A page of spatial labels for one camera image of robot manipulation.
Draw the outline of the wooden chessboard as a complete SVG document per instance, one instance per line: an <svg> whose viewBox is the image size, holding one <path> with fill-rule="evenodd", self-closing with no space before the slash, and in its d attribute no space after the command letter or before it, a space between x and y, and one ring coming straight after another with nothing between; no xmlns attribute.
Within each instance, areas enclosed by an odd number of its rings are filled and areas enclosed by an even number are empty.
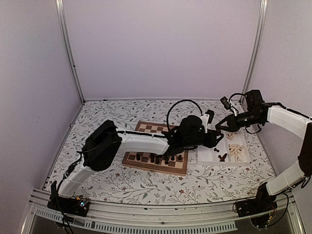
<svg viewBox="0 0 312 234"><path fill-rule="evenodd" d="M162 133L167 132L168 127L164 124L140 121L137 123L135 130L145 133ZM164 156L157 156L151 153L126 152L122 165L157 173L185 176L187 162L188 151L170 156L168 159L165 159Z"/></svg>

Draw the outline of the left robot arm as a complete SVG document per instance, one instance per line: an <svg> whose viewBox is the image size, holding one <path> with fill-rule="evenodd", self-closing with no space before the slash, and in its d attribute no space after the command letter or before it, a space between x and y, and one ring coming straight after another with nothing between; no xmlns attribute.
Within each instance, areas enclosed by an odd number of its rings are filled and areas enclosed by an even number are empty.
<svg viewBox="0 0 312 234"><path fill-rule="evenodd" d="M73 204L71 196L91 175L108 169L115 156L126 152L172 156L197 146L215 147L224 137L220 130L207 127L209 121L190 115L180 125L161 133L128 131L112 120L101 124L85 141L79 158L64 172L53 203L63 212Z"/></svg>

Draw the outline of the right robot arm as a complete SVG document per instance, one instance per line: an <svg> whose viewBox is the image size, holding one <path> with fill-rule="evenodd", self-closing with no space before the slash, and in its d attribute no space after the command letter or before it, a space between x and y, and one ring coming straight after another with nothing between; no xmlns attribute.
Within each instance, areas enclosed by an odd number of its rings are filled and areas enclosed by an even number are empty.
<svg viewBox="0 0 312 234"><path fill-rule="evenodd" d="M221 98L225 109L232 114L221 120L216 128L237 132L242 128L269 123L273 133L260 134L260 141L270 154L274 169L279 174L260 185L252 202L255 212L261 213L276 196L297 186L304 188L312 177L312 118L284 106L281 102L265 102L260 90L241 93L247 110L239 113L230 99Z"/></svg>

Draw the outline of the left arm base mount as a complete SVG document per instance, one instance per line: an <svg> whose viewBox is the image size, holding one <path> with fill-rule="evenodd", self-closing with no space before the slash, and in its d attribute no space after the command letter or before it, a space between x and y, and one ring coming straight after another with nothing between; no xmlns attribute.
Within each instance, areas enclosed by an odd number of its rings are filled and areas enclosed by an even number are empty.
<svg viewBox="0 0 312 234"><path fill-rule="evenodd" d="M63 198L58 194L57 181L51 185L51 195L47 207L65 214L86 217L90 207L90 199L82 195Z"/></svg>

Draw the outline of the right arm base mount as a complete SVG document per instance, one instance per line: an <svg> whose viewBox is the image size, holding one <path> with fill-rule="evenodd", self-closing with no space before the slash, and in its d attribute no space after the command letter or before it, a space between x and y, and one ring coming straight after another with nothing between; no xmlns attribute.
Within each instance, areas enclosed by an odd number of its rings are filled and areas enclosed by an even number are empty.
<svg viewBox="0 0 312 234"><path fill-rule="evenodd" d="M263 212L273 211L273 214L264 214L251 218L251 224L258 228L263 229L269 226L273 219L275 209L277 208L276 203L277 195L269 195L266 184L258 187L255 198L244 199L236 201L233 204L233 211L238 214L238 217L245 217L250 215L256 215Z"/></svg>

